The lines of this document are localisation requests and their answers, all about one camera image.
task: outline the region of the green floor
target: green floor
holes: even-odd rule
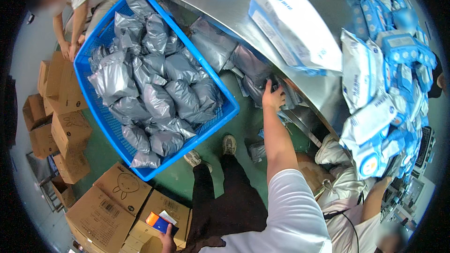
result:
[[[254,164],[250,160],[244,144],[244,142],[253,143],[261,140],[257,133],[263,125],[262,110],[256,109],[249,97],[242,96],[232,72],[223,71],[220,77],[238,101],[240,105],[239,114],[215,134],[198,145],[195,150],[198,151],[203,160],[208,161],[213,166],[211,176],[217,197],[223,194],[222,183],[224,177],[218,160],[218,156],[221,154],[222,138],[228,133],[234,135],[238,143],[236,158],[243,166],[252,186],[258,190],[262,200],[267,205],[267,161],[263,160],[260,163]],[[115,162],[119,161],[123,163],[123,160],[100,130],[90,111],[84,110],[83,112],[93,129],[87,149],[84,152],[90,163],[91,172],[73,185],[77,198],[81,197],[92,186],[92,183]],[[289,124],[289,130],[293,134],[291,138],[295,149],[306,152],[310,144],[307,136],[294,125]],[[192,188],[194,185],[192,167],[185,160],[180,159],[158,174],[150,184],[169,190],[173,194],[176,194],[181,202],[189,204],[192,200]]]

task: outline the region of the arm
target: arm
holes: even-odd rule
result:
[[[61,52],[63,53],[64,59],[69,59],[70,52],[70,42],[64,39],[63,31],[63,14],[59,14],[53,18],[53,31],[55,32],[56,39],[58,40],[59,46],[61,46]]]
[[[277,111],[286,103],[283,87],[280,86],[271,93],[272,81],[267,81],[266,90],[262,97],[264,116],[264,147],[267,154],[267,184],[272,177],[281,170],[298,170],[297,159],[291,138],[286,128],[278,118]]]
[[[364,201],[361,223],[367,221],[381,211],[381,200],[392,177],[385,177],[370,190]]]
[[[158,238],[162,243],[161,253],[174,253],[176,251],[175,241],[173,241],[172,236],[172,224],[169,224],[165,234],[160,232]]]
[[[78,51],[78,39],[83,32],[83,26],[86,22],[86,16],[88,11],[88,0],[83,2],[78,8],[73,11],[73,33],[70,47],[70,61],[75,59],[76,52]]]

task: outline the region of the metal clip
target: metal clip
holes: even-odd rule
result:
[[[325,189],[329,190],[330,192],[336,194],[335,189],[333,188],[333,186],[331,185],[331,181],[329,179],[324,179],[322,181],[322,185]]]

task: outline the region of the black pants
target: black pants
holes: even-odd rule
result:
[[[233,155],[220,159],[224,173],[224,194],[215,199],[208,167],[194,167],[192,223],[187,246],[213,236],[266,228],[267,210],[256,189]]]

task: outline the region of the blue plastic crate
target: blue plastic crate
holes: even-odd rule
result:
[[[200,65],[203,66],[206,72],[208,72],[208,74],[220,88],[224,96],[224,104],[217,110],[217,116],[204,125],[200,126],[200,128],[198,128],[196,131],[197,136],[189,139],[189,141],[184,144],[183,148],[179,152],[177,152],[175,155],[172,155],[171,157],[162,159],[160,167],[156,169],[133,168],[132,170],[144,181],[148,181],[151,178],[155,177],[169,165],[183,157],[183,155],[187,154],[190,150],[194,149],[198,144],[211,136],[239,112],[239,104],[237,103],[233,95],[225,87],[220,78],[217,76],[216,72],[211,68],[208,62],[206,62],[200,52],[194,47],[192,42],[190,42],[188,37],[181,31],[178,25],[155,0],[148,0],[148,2],[161,15],[166,23],[175,31],[177,36],[183,41],[184,45],[189,49],[189,51],[191,51],[192,55],[199,61]],[[88,58],[91,55],[92,49],[100,45],[109,46],[113,42],[112,40],[115,37],[115,12],[119,12],[125,15],[133,14],[131,9],[128,8],[127,2],[125,0],[119,0],[109,10],[109,12],[105,14],[104,18],[99,22],[97,27],[95,27],[92,34],[87,38],[86,42],[83,44],[79,53],[77,54],[73,65],[75,67],[76,77],[78,78],[78,82],[80,83],[81,90],[95,120],[102,129],[106,138],[108,138],[110,143],[116,149],[117,153],[128,164],[128,166],[130,166],[136,153],[136,149],[134,149],[128,143],[128,141],[123,138],[121,123],[111,115],[107,107],[103,106],[102,99],[98,98],[93,86],[87,80],[87,77],[92,74],[88,62]]]

